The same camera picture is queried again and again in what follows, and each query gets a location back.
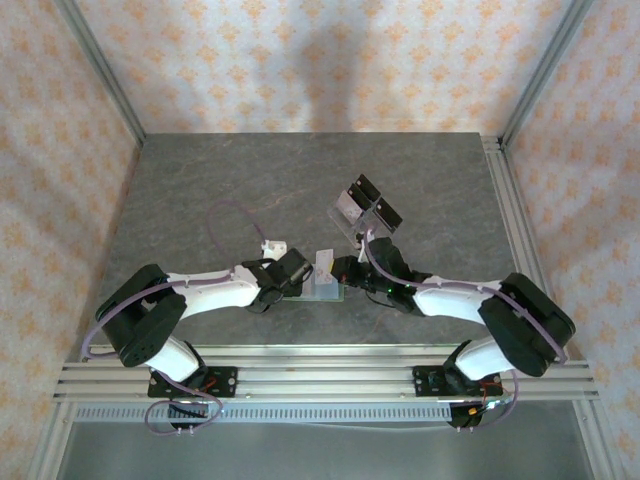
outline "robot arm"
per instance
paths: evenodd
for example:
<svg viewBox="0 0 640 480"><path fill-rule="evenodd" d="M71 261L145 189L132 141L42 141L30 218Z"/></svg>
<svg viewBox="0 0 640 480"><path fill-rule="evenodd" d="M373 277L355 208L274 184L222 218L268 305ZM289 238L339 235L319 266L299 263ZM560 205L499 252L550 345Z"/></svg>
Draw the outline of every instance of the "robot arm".
<svg viewBox="0 0 640 480"><path fill-rule="evenodd" d="M167 274L158 265L146 265L102 304L96 319L149 287L170 286L122 309L102 329L125 367L146 364L175 382L200 388L208 367L189 343L171 333L181 320L208 310L244 307L262 313L283 297L299 296L311 264L295 248L269 257L195 275Z"/></svg>
<svg viewBox="0 0 640 480"><path fill-rule="evenodd" d="M331 273L340 283L384 293L404 313L455 317L489 330L491 336L464 342L446 362L446 383L454 391L464 393L484 377L512 369L542 376L557 356L549 337L564 347L575 333L569 317L525 275L512 273L502 281L487 283L445 280L411 270L390 238L366 243L370 262L360 262L355 256L335 259ZM524 307L546 335L504 297Z"/></svg>

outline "purple cable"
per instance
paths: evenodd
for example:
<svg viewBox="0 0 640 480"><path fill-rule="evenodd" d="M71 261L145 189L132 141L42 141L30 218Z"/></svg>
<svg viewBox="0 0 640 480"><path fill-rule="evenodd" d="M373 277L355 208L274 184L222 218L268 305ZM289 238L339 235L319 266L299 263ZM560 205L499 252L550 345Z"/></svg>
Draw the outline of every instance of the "purple cable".
<svg viewBox="0 0 640 480"><path fill-rule="evenodd" d="M549 346L553 349L553 351L555 352L555 354L558 356L559 362L561 364L565 363L567 361L567 356L565 355L564 351L562 350L562 348L560 348L560 345L558 345L553 338L551 338L551 335L549 335L549 333L542 327L542 325L540 325L540 323L533 318L533 316L524 308L522 307L518 302L516 302L513 298L511 298L509 295L496 290L494 288L490 288L490 287L483 287L481 285L476 285L470 282L460 282L460 281L446 281L446 282L425 282L425 283L419 283L419 282L410 282L408 280L403 280L401 278L395 277L393 275L391 275L390 273L388 273L386 270L384 270L380 264L376 261L375 258L373 258L373 255L371 254L371 249L369 247L369 239L368 236L369 234L373 233L373 229L368 229L367 233L364 235L363 238L363 243L364 243L364 249L365 252L367 254L367 257L369 258L369 262L371 263L371 265L374 266L374 268L380 273L380 275L382 275L383 277L391 280L394 283L398 283L400 285L409 285L415 288L432 288L432 287L436 287L436 288L442 288L442 287L453 287L454 289L458 289L458 290L471 290L471 291L481 291L484 293L490 293L492 295L495 295L497 297L499 297L500 299L504 300L506 303L508 303L516 312L518 312L520 315L522 315L525 320L527 320L527 322L529 322L531 324L531 326L533 328L535 328L535 330L542 336L542 338L544 338L544 340L549 344Z"/></svg>
<svg viewBox="0 0 640 480"><path fill-rule="evenodd" d="M209 232L209 237L211 238L213 245L216 247L216 249L220 252L220 254L224 258L230 258L230 257L229 255L227 255L225 249L223 248L223 246L220 244L217 237L213 233L213 228L211 228L211 221L210 221L211 214L215 211L215 209L217 209L221 205L234 207L240 212L242 212L251 221L251 223L253 224L253 227L256 229L256 232L258 232L258 235L260 235L262 242L264 243L266 241L267 238L264 234L264 231L262 230L262 228L260 228L260 225L258 225L258 222L256 222L251 212L249 212L246 208L244 208L238 202L234 202L233 200L221 200L209 209L209 211L207 212L206 220L207 220L207 231ZM189 283L193 285L215 285L216 283L226 282L227 280L229 280L231 278L231 273L233 273L232 270L230 270L229 274L227 274L223 278L218 278L213 280L191 280ZM116 305L96 325L94 325L94 327L89 331L89 333L87 333L87 336L84 338L84 341L82 342L82 355L86 358L116 358L118 356L117 352L91 353L91 350L90 350L91 340L93 340L93 337L96 336L98 331L100 331L100 329L104 327L107 324L107 322L109 322L113 317L118 315L122 310L124 310L131 304L142 300L147 295L151 295L152 293L159 292L160 290L164 290L165 288L182 287L186 285L186 283L187 282L185 281L162 283L160 285L156 285L156 286L147 288L146 290L143 290L141 292L138 292L135 295L126 299L124 302L120 303L119 305Z"/></svg>
<svg viewBox="0 0 640 480"><path fill-rule="evenodd" d="M220 205L228 205L228 206L232 206L235 207L236 209L238 209L240 212L242 212L247 218L249 218L249 220L251 221L251 223L253 224L253 227L256 229L256 232L258 232L258 235L260 235L260 238L262 239L262 243L264 243L267 239L267 237L265 236L263 230L260 228L260 225L258 225L258 222L255 221L253 215L246 209L244 208L242 205L240 205L237 202L231 201L231 200L222 200L218 203L216 203L213 207L211 207L209 209L209 211L207 212L207 231L209 232L209 237L211 238L211 241L213 242L214 246L216 247L216 249L220 252L220 254L222 254L222 256L224 258L230 258L226 251L224 250L224 248L222 247L222 244L220 244L220 242L218 241L217 237L215 236L215 234L213 233L213 229L211 228L211 222L210 222L210 218L211 218L211 213ZM161 283L160 285L155 285L153 287L149 287L141 292L136 293L135 295L132 295L131 297L127 298L126 300L124 300L122 303L119 303L118 305L116 305L115 307L113 307L111 310L109 310L109 312L107 312L107 314L102 317L100 319L100 321L98 323L96 323L94 325L94 327L89 330L89 332L87 333L86 337L84 338L83 342L82 342L82 355L86 358L117 358L118 353L117 352L109 352L109 353L91 353L91 340L93 340L93 337L96 336L96 334L100 331L100 329L102 329L102 327L104 327L109 321L111 321L111 319L113 319L116 315L118 315L120 312L122 312L125 308L129 307L130 305L142 300L143 298L145 298L148 295L151 295L152 293L156 293L159 292L161 290L164 290L166 288L171 288L171 287L182 287L182 286L186 286L187 284L189 285L195 285L195 286L207 286L207 285L216 285L218 283L223 283L226 282L227 280L229 280L231 278L231 275L234 272L234 267L232 267L229 270L229 273L227 273L224 277L222 278L214 278L214 279L210 279L210 280L190 280L190 281L186 281L186 280L179 280L179 281L175 281L175 282L166 282L166 283ZM208 425L210 425L217 417L218 415L220 415L220 412L222 411L222 402L215 396L213 395L209 395L208 393L205 392L199 392L196 390L192 390L188 387L185 387L183 385L180 385L177 382L174 382L171 378L169 378L169 376L165 375L163 372L158 371L158 373L162 376L162 378L164 378L168 383L170 383L171 385L173 385L175 388L178 388L180 390L183 390L187 393L190 393L192 395L196 395L202 398L206 398L209 399L215 403L218 404L218 411L211 416L211 418L209 418L207 421L201 423L200 425L196 426L196 427L191 427L189 428L191 434L193 435L194 432L196 432L197 430L200 430L203 427L206 427ZM158 435L161 437L166 437L166 436L171 436L171 435L180 435L181 433L181 429L179 430L174 430L174 431L169 431L169 432L163 432L160 430L156 430L155 428L151 427L151 425L149 424L149 415L151 414L151 410L153 410L155 407L159 406L159 405L174 405L174 406L184 406L185 404L198 404L200 405L200 403L198 402L176 402L174 400L160 400L158 402L155 402L154 404L152 404L146 411L145 416L144 416L144 422L145 425L147 426L147 428L149 429L149 431L151 433L153 433L154 435Z"/></svg>
<svg viewBox="0 0 640 480"><path fill-rule="evenodd" d="M510 370L510 372L511 372L511 377L513 378L513 396L511 397L511 402L507 405L507 408L505 408L504 411L502 412L502 415L500 415L491 423L487 423L485 425L478 425L476 427L460 427L460 430L469 430L470 432L473 432L474 430L478 430L479 428L492 427L502 422L505 418L511 415L511 412L513 412L513 409L516 406L516 402L518 401L518 395L520 394L520 382L518 381L518 375L516 374L515 369Z"/></svg>
<svg viewBox="0 0 640 480"><path fill-rule="evenodd" d="M213 233L213 228L211 227L211 214L214 213L218 209L218 207L222 205L234 207L236 210L244 214L244 216L247 217L249 221L253 224L253 228L256 229L256 232L258 232L258 235L260 235L260 239L262 240L262 243L264 243L267 240L267 237L262 231L262 228L260 228L260 225L258 225L258 222L256 222L254 216L251 214L251 212L249 212L249 210L247 210L238 202L235 202L233 200L221 200L216 204L214 204L209 209L209 211L207 212L206 220L207 220L207 231L209 232L209 238L211 238L213 245L222 254L224 258L231 258L231 257L227 254L222 244L218 241L218 237L216 237L216 235Z"/></svg>
<svg viewBox="0 0 640 480"><path fill-rule="evenodd" d="M205 422L202 422L201 424L199 424L199 425L197 425L195 427L189 427L189 432L191 433L191 435L193 435L195 432L197 432L201 428L208 427L209 425L211 425L213 423L213 421L216 418L218 418L220 413L222 413L223 405L222 405L222 402L220 401L220 399L218 399L218 397L215 397L213 395L209 395L208 393L205 393L205 392L200 392L198 390L193 390L193 389L191 389L189 387L185 387L184 385L180 385L178 382L174 382L168 375L165 375L164 373L162 373L159 370L156 370L156 371L160 374L160 376L162 378L165 379L165 381L167 383L173 385L175 388L177 388L179 390L182 390L184 392L187 392L187 393L189 393L191 395L196 395L198 397L206 398L207 400L211 400L211 401L215 402L218 405L218 410L216 411L216 413L211 415L211 417L209 417ZM160 406L160 405L173 405L175 407L184 407L185 405L202 405L202 403L200 403L200 402L176 402L175 400L160 400L160 401L152 404L147 409L147 412L144 414L144 423L147 426L147 428L149 429L149 431L151 433L153 433L154 435L157 435L158 437L170 437L170 436L173 436L173 435L180 435L182 433L182 429L170 430L170 431L156 430L149 423L149 415L151 414L151 410L153 410L154 408L156 408L157 406Z"/></svg>
<svg viewBox="0 0 640 480"><path fill-rule="evenodd" d="M107 312L107 314L104 317L102 317L100 319L100 321L98 323L96 323L91 330L89 330L89 333L87 333L87 336L84 337L84 340L82 342L82 355L87 357L87 358L115 358L115 357L117 357L118 356L117 352L91 353L91 350L90 350L91 349L91 340L93 340L93 337L113 317L118 315L122 310L124 310L128 306L130 306L130 305L142 300L147 295L151 295L152 293L159 292L159 291L164 290L166 288L182 287L182 286L187 285L187 283L189 283L189 285L200 285L200 286L215 285L217 283L226 282L230 278L231 278L231 271L227 275L225 275L224 277L213 278L213 279L210 279L210 280L190 280L189 282L187 282L186 280L179 280L179 281L176 281L176 282L166 282L166 283L161 283L160 285L155 285L153 287L149 287L149 288L147 288L145 290L142 290L141 292L136 293L135 295L130 296L125 301L123 301L122 303L119 303L118 305L113 307L111 310L109 310Z"/></svg>

